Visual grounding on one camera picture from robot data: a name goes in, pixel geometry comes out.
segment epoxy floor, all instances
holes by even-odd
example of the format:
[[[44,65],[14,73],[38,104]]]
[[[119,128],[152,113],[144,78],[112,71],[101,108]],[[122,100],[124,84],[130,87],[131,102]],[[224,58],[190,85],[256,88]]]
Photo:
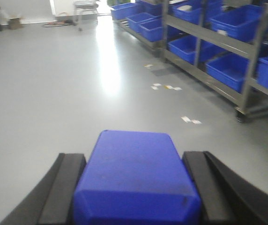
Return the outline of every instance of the epoxy floor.
[[[229,101],[163,64],[109,16],[83,29],[0,32],[0,221],[58,153],[89,158],[105,129],[168,133],[180,155],[210,151],[268,193],[268,116],[237,123]]]

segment stool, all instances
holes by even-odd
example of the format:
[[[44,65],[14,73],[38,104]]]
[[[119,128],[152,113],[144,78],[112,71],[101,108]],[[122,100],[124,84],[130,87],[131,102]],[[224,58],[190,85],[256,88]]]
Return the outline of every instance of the stool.
[[[83,12],[97,12],[98,4],[95,0],[84,0],[84,1],[75,1],[74,2],[74,17],[73,17],[73,24],[74,26],[77,25],[77,21],[79,20],[79,16],[81,17]],[[81,12],[79,15],[77,15],[78,9],[81,9]]]

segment chair leg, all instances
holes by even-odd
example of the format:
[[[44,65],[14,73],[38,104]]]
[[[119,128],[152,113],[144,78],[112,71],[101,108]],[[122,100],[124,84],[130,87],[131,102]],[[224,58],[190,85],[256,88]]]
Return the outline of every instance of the chair leg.
[[[77,25],[77,8],[74,8],[74,15],[73,15],[73,25]]]
[[[83,12],[84,12],[84,10],[82,10],[82,11],[80,12],[80,14],[79,14],[79,17],[80,17],[80,21],[79,21],[79,25],[80,25],[80,27],[79,27],[79,31],[83,31],[83,29],[82,29],[82,25],[83,25],[83,23],[84,23],[84,21],[83,21]]]

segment paper scrap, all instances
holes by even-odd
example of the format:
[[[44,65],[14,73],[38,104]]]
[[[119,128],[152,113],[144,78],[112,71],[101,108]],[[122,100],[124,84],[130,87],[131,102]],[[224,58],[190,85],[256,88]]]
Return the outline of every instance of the paper scrap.
[[[165,85],[164,87],[165,87],[166,89],[173,89],[173,87],[170,86],[170,85]]]
[[[199,120],[191,120],[191,122],[196,124],[196,125],[202,124]]]
[[[148,68],[148,69],[150,69],[152,66],[153,66],[153,64],[147,64],[147,65],[144,65],[144,67],[145,67],[145,68]]]
[[[225,30],[217,30],[217,32],[221,35],[228,36],[228,33]]]
[[[184,120],[186,123],[191,122],[191,120],[187,116],[182,116],[181,119]]]

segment white paper debris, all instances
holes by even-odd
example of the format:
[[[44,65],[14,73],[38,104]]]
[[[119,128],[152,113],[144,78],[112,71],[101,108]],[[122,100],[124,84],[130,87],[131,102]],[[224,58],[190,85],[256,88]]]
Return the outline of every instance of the white paper debris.
[[[178,7],[178,10],[181,10],[181,11],[191,11],[191,9],[192,9],[192,6],[190,5],[184,5],[184,6]]]
[[[170,86],[170,85],[165,85],[164,87],[165,87],[166,89],[173,89],[173,87]]]
[[[192,120],[191,122],[196,124],[196,125],[202,124],[199,120]]]
[[[202,122],[200,122],[199,120],[191,120],[187,116],[182,116],[181,119],[184,120],[186,123],[190,123],[191,122],[191,123],[193,123],[195,125],[202,124]]]
[[[184,120],[186,123],[191,122],[191,120],[187,116],[182,116],[181,119]]]
[[[170,4],[176,4],[179,2],[183,2],[183,1],[187,1],[187,0],[170,0]]]
[[[217,30],[219,34],[222,34],[224,36],[228,36],[228,33],[225,30]]]
[[[153,64],[147,64],[144,67],[150,69],[153,66]]]

